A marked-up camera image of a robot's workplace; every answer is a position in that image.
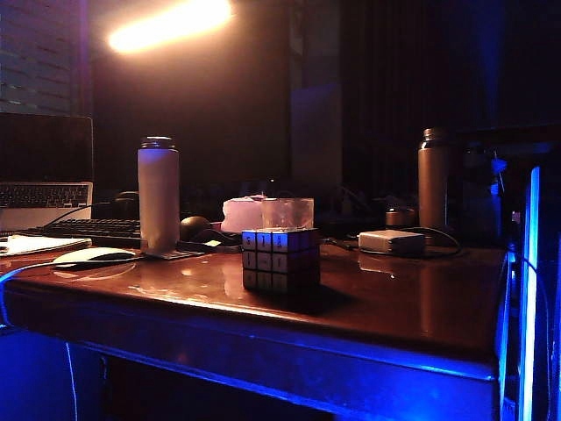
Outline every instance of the bright light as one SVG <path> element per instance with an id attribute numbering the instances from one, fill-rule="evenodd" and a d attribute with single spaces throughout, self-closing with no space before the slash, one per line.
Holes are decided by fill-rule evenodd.
<path id="1" fill-rule="evenodd" d="M 109 43 L 120 53 L 132 53 L 216 28 L 230 16 L 227 0 L 190 0 L 119 29 L 110 36 Z"/>
<path id="2" fill-rule="evenodd" d="M 540 168 L 532 170 L 529 203 L 526 211 L 526 229 L 524 257 L 534 268 L 537 268 L 537 232 L 539 221 L 540 197 Z M 522 318 L 522 343 L 521 343 L 521 373 L 520 373 L 520 404 L 518 419 L 530 421 L 532 419 L 532 398 L 534 384 L 534 346 L 536 339 L 536 273 L 523 263 L 521 287 L 521 318 Z"/>

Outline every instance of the paper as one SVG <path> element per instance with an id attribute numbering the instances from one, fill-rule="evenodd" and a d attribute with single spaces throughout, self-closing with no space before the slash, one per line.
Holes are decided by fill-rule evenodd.
<path id="1" fill-rule="evenodd" d="M 11 235 L 5 241 L 0 241 L 0 258 L 53 250 L 74 250 L 89 246 L 91 246 L 91 239 L 55 239 L 52 237 Z"/>

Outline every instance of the wooden desk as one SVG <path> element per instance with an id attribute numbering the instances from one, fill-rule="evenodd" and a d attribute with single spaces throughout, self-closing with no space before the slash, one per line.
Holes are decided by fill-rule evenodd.
<path id="1" fill-rule="evenodd" d="M 504 252 L 410 260 L 322 246 L 309 296 L 244 290 L 240 259 L 31 269 L 4 301 L 17 327 L 320 410 L 498 419 Z"/>

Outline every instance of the window blinds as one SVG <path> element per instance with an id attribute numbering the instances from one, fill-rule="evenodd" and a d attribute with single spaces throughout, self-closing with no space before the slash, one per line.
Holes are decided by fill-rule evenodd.
<path id="1" fill-rule="evenodd" d="M 0 0 L 0 111 L 83 112 L 79 10 L 78 0 Z"/>

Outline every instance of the white mouse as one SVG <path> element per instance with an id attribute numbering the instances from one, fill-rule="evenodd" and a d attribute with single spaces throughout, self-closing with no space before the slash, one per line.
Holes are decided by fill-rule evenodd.
<path id="1" fill-rule="evenodd" d="M 119 263 L 120 260 L 128 260 L 135 256 L 134 252 L 115 247 L 89 247 L 73 252 L 64 253 L 53 260 L 53 263 L 60 263 L 61 268 L 73 268 L 77 263 L 70 262 L 88 262 L 96 261 L 114 261 Z"/>

